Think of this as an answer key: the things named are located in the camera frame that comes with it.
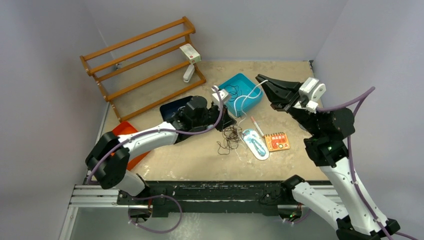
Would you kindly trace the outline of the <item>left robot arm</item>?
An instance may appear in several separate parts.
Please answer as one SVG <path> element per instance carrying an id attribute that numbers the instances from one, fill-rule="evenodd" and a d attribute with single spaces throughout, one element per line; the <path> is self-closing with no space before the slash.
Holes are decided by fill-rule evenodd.
<path id="1" fill-rule="evenodd" d="M 104 133 L 85 159 L 92 178 L 102 189 L 118 188 L 129 194 L 138 205 L 149 199 L 148 185 L 136 173 L 130 172 L 128 164 L 134 158 L 154 149 L 180 143 L 187 138 L 204 134 L 211 129 L 223 131 L 236 120 L 228 113 L 224 103 L 211 103 L 203 96 L 188 96 L 162 105 L 163 122 L 159 125 L 129 134 Z"/>

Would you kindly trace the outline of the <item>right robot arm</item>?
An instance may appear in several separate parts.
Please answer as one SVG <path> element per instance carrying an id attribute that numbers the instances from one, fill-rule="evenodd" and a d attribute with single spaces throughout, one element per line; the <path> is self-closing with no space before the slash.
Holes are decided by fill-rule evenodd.
<path id="1" fill-rule="evenodd" d="M 355 112 L 350 106 L 359 107 L 368 93 L 338 106 L 320 107 L 318 100 L 326 86 L 316 78 L 292 82 L 258 74 L 256 80 L 271 107 L 289 114 L 310 134 L 303 141 L 306 153 L 326 175 L 341 203 L 318 193 L 298 175 L 282 183 L 282 200 L 308 207 L 335 229 L 340 240 L 392 239 L 399 223 L 377 207 L 353 164 L 350 137 L 355 132 Z"/>

